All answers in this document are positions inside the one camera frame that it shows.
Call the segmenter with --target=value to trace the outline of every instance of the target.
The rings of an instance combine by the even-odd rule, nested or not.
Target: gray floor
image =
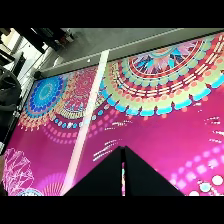
[[[41,68],[52,67],[59,56],[60,63],[64,63],[172,29],[175,28],[70,28],[76,39],[53,52]]]

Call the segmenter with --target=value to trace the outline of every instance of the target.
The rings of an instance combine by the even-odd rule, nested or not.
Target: person
[[[3,172],[4,172],[5,159],[4,156],[0,156],[0,196],[7,196],[7,192],[3,185]]]

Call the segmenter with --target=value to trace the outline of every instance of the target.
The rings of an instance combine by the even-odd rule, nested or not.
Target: pink screen
[[[222,33],[107,64],[81,180],[118,145],[185,195],[224,192]],[[60,195],[97,67],[36,81],[6,152],[9,195]]]

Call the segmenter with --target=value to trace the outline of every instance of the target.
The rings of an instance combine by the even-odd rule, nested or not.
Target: black triangular object
[[[143,159],[125,147],[126,196],[184,196]]]
[[[121,196],[121,147],[116,148],[64,196]]]

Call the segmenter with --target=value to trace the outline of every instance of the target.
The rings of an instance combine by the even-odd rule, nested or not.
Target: white circle
[[[223,183],[223,178],[219,175],[216,175],[212,178],[212,183],[215,184],[216,186],[219,186]]]
[[[200,184],[200,190],[202,192],[209,192],[211,190],[211,187],[212,187],[211,184],[206,183],[206,182]]]
[[[191,191],[189,196],[199,196],[199,193],[197,191]]]

